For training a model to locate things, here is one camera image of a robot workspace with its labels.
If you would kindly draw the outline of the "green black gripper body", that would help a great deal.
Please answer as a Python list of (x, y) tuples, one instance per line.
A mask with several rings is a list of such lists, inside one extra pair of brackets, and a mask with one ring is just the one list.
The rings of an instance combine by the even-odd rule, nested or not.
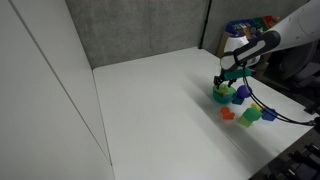
[(252, 75), (252, 71), (248, 68), (240, 68), (236, 71), (232, 71), (232, 72), (222, 72), (220, 75), (220, 78), (223, 81), (231, 81), (234, 79), (240, 79), (243, 77), (247, 77), (247, 76), (251, 76)]

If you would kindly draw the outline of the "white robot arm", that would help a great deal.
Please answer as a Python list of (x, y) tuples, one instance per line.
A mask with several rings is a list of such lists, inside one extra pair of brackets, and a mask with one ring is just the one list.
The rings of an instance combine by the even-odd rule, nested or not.
[(245, 35), (230, 36), (220, 58), (220, 74), (213, 83), (231, 86), (244, 77), (243, 70), (253, 65), (256, 57), (320, 39), (320, 0), (309, 0), (260, 36), (249, 40)]

